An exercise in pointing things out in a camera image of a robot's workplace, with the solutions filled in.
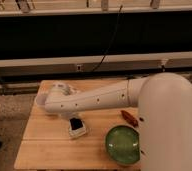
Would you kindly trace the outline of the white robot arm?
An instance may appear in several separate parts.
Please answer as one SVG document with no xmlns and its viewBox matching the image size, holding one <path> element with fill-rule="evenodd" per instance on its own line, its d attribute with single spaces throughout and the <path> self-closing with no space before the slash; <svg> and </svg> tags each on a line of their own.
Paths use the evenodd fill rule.
<svg viewBox="0 0 192 171">
<path fill-rule="evenodd" d="M 159 73 L 65 95 L 55 84 L 45 100 L 49 113 L 136 107 L 142 171 L 192 171 L 192 83 Z"/>
</svg>

